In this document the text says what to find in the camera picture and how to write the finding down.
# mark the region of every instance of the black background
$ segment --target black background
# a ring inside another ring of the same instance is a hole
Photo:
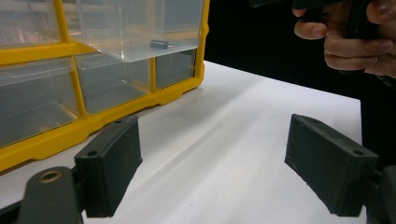
[[[346,76],[329,68],[323,40],[294,34],[291,4],[253,8],[248,0],[211,0],[205,60],[361,100],[363,145],[380,154],[379,168],[395,163],[396,91],[375,76]]]

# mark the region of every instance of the yellow frame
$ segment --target yellow frame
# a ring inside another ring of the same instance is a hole
[[[96,50],[70,39],[67,32],[62,0],[54,0],[54,6],[61,31],[61,43],[19,49],[0,49],[0,66],[58,57],[71,57],[74,66],[74,72],[71,76],[78,102],[80,118],[62,127],[21,140],[20,142],[10,146],[0,148],[0,172],[25,161],[43,160],[58,152],[66,150],[85,141],[91,133],[100,130],[109,122],[150,106],[165,105],[172,102],[179,98],[184,92],[190,91],[201,85],[204,80],[205,39],[209,31],[207,26],[209,0],[204,0],[200,45],[196,50],[194,77],[170,87],[156,90],[154,67],[155,58],[152,58],[151,75],[154,78],[151,78],[149,94],[95,115],[87,115],[81,87],[78,81],[78,74],[76,72],[77,68],[74,56],[82,53],[96,52]]]

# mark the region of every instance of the black mount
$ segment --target black mount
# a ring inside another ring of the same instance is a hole
[[[108,124],[75,156],[76,166],[32,176],[23,200],[0,210],[0,223],[79,224],[114,216],[142,163],[137,116]]]
[[[375,169],[378,156],[325,123],[292,115],[285,163],[332,214],[396,224],[396,165]]]

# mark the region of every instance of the white table surface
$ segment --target white table surface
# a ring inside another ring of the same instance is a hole
[[[319,119],[361,142],[360,101],[205,66],[199,88],[138,114],[144,161],[115,216],[85,223],[365,222],[364,209],[360,217],[330,215],[284,163],[291,114]],[[0,176],[0,207],[20,200],[35,173],[74,166],[88,141]]]

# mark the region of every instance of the human hand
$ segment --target human hand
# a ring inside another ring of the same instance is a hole
[[[378,24],[378,38],[370,40],[345,39],[350,2],[331,4],[322,23],[298,21],[294,33],[304,39],[325,39],[324,58],[331,68],[361,70],[366,73],[396,78],[396,0],[374,0],[367,7],[370,22]],[[304,9],[294,9],[302,17]]]

